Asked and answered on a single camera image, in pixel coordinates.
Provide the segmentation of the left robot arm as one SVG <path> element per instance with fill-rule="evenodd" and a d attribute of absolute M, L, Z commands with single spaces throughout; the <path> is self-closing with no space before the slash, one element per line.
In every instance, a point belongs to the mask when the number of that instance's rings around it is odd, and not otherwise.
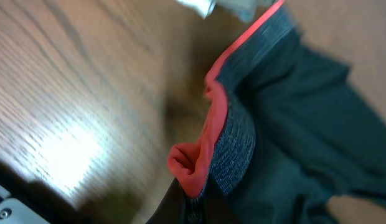
<path fill-rule="evenodd" d="M 0 223 L 131 223 L 141 204 L 135 196 L 111 194 L 92 198 L 80 211 L 43 183 L 27 183 L 0 161 Z M 215 181 L 204 198 L 190 202 L 173 180 L 148 223 L 238 223 Z"/>

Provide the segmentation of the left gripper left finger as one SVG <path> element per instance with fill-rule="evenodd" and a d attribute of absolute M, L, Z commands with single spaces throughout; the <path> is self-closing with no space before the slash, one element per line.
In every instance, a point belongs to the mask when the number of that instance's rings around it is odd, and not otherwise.
<path fill-rule="evenodd" d="M 156 211 L 146 224 L 185 224 L 186 195 L 174 179 Z"/>

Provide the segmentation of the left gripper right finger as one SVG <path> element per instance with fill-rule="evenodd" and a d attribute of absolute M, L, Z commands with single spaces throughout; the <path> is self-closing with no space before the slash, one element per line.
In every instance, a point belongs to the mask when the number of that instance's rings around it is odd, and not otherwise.
<path fill-rule="evenodd" d="M 209 179 L 204 192 L 204 217 L 206 224 L 239 224 L 225 201 L 223 192 L 214 179 Z"/>

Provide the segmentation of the black leggings red waistband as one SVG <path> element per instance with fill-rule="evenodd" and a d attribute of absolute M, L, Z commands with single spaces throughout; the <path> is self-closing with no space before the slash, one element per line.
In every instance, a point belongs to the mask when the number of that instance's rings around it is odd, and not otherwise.
<path fill-rule="evenodd" d="M 240 223 L 332 223 L 335 195 L 386 208 L 386 125 L 348 74 L 275 2 L 206 75 L 200 138 L 171 149 L 187 199 L 198 204 L 214 179 Z"/>

